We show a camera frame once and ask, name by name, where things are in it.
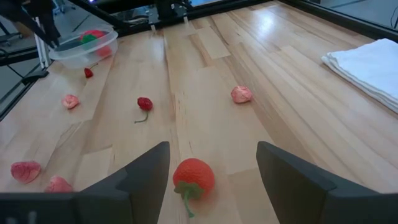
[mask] folded towel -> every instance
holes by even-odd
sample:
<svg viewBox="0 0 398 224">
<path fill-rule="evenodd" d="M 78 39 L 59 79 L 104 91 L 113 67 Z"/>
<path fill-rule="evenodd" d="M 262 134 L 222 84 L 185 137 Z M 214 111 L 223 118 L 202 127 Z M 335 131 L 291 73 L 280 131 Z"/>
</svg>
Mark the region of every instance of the folded towel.
<svg viewBox="0 0 398 224">
<path fill-rule="evenodd" d="M 353 50 L 327 53 L 322 61 L 369 96 L 398 113 L 398 44 L 377 40 Z"/>
</svg>

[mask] strawberry stem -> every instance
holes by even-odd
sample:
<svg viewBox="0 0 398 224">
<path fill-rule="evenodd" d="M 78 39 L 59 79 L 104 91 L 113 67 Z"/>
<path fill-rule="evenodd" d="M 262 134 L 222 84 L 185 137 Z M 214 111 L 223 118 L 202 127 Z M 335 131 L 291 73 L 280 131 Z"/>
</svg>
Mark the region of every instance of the strawberry stem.
<svg viewBox="0 0 398 224">
<path fill-rule="evenodd" d="M 185 205 L 185 209 L 187 209 L 188 216 L 190 218 L 193 218 L 195 216 L 195 214 L 191 212 L 191 210 L 189 209 L 189 206 L 188 206 L 188 200 L 189 200 L 189 193 L 190 192 L 191 192 L 190 190 L 186 190 L 185 193 L 184 193 L 184 205 Z"/>
<path fill-rule="evenodd" d="M 93 66 L 90 67 L 90 69 L 92 69 L 95 65 L 97 65 L 98 63 L 95 63 Z"/>
<path fill-rule="evenodd" d="M 147 112 L 147 116 L 145 117 L 145 119 L 141 120 L 141 121 L 135 121 L 134 124 L 136 123 L 141 123 L 141 122 L 145 122 L 148 119 L 148 111 Z"/>
</svg>

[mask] clear plastic container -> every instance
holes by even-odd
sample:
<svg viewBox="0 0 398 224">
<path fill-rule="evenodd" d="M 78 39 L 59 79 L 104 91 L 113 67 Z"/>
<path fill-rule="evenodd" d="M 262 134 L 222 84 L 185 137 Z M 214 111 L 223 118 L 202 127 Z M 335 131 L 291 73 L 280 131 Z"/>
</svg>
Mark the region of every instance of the clear plastic container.
<svg viewBox="0 0 398 224">
<path fill-rule="evenodd" d="M 81 35 L 88 30 L 99 30 L 105 35 L 83 44 Z M 67 68 L 83 68 L 115 54 L 118 50 L 117 37 L 118 33 L 108 25 L 76 31 L 64 38 L 59 47 L 52 49 L 49 56 Z"/>
</svg>

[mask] toy strawberry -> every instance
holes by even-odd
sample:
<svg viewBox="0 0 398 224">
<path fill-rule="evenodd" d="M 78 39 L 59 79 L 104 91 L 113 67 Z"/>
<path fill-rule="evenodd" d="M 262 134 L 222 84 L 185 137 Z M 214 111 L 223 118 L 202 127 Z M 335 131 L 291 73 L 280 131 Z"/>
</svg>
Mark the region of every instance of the toy strawberry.
<svg viewBox="0 0 398 224">
<path fill-rule="evenodd" d="M 209 165 L 199 159 L 185 159 L 175 170 L 173 183 L 174 192 L 181 194 L 189 217 L 192 218 L 195 214 L 189 209 L 188 201 L 209 194 L 215 184 L 214 173 Z"/>
</svg>

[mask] strawberry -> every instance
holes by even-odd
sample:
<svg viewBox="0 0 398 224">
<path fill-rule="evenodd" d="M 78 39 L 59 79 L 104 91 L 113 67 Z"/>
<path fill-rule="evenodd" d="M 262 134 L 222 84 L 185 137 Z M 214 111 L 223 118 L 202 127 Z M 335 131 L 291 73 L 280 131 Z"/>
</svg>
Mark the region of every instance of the strawberry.
<svg viewBox="0 0 398 224">
<path fill-rule="evenodd" d="M 150 111 L 152 109 L 152 107 L 154 106 L 152 104 L 151 100 L 146 97 L 139 97 L 137 99 L 137 104 L 141 108 L 141 110 L 143 110 L 147 113 L 147 116 L 145 117 L 145 119 L 143 119 L 141 121 L 135 121 L 134 124 L 146 121 L 148 119 L 148 111 Z"/>
<path fill-rule="evenodd" d="M 94 73 L 93 73 L 93 71 L 91 71 L 91 69 L 85 68 L 85 75 L 86 75 L 86 78 L 91 78 L 94 75 Z"/>
<path fill-rule="evenodd" d="M 189 217 L 192 218 L 195 215 L 189 209 L 188 201 L 209 194 L 215 185 L 214 173 L 209 165 L 199 159 L 185 159 L 175 170 L 173 183 L 174 192 L 181 194 Z"/>
<path fill-rule="evenodd" d="M 85 76 L 86 76 L 86 78 L 91 78 L 94 75 L 94 73 L 93 73 L 93 71 L 91 69 L 97 64 L 98 63 L 94 64 L 90 68 L 85 68 Z"/>
</svg>

